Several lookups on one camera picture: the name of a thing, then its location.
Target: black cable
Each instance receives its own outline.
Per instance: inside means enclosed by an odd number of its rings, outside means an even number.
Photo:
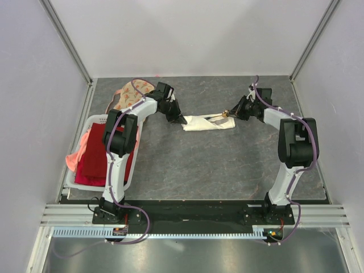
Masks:
[[[96,197],[96,196],[94,196],[94,197],[92,197],[88,202],[87,202],[87,207],[88,207],[88,209],[89,210],[91,210],[91,208],[90,208],[90,203],[91,203],[91,201],[94,199],[94,198],[96,198],[97,199],[97,201],[100,201],[99,199],[98,199],[98,197]]]

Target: white ventilation strip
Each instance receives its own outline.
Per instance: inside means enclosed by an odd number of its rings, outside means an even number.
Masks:
[[[128,234],[128,238],[139,238],[142,234]],[[53,237],[59,238],[123,238],[113,235],[112,227],[55,227]],[[149,234],[149,239],[266,239],[263,228],[254,227],[253,233],[229,234]]]

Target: gray mat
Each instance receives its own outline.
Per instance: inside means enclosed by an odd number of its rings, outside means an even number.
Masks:
[[[184,115],[220,113],[247,94],[252,77],[148,78],[175,88]],[[101,78],[90,115],[103,114],[113,93],[130,78]],[[274,105],[299,113],[287,76],[263,76],[260,87],[273,89]],[[185,132],[156,113],[143,126],[131,187],[126,199],[262,199],[272,187],[280,161],[278,131],[251,118],[228,130]],[[100,193],[72,189],[70,199]],[[317,170],[304,173],[293,198],[325,199]]]

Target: white wall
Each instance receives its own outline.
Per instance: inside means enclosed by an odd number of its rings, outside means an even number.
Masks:
[[[304,114],[317,119],[320,164],[364,254],[364,1],[341,1],[296,80]]]
[[[288,75],[329,0],[51,0],[93,77]]]
[[[38,0],[0,5],[0,271],[25,272],[86,83]]]

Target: red cloth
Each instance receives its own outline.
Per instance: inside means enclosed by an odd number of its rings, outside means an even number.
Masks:
[[[85,162],[85,155],[83,154],[80,159],[80,162],[77,165],[75,183],[87,185],[87,186],[95,186],[95,187],[105,186],[106,178],[90,179],[90,178],[82,175],[82,169],[84,167],[84,162]]]
[[[104,134],[105,124],[94,123],[92,125],[87,147],[82,164],[78,164],[75,183],[84,185],[105,186],[107,173],[107,158],[105,145],[102,143],[102,135]],[[131,163],[133,161],[134,152],[129,155],[126,163],[124,180],[127,181],[130,174]]]

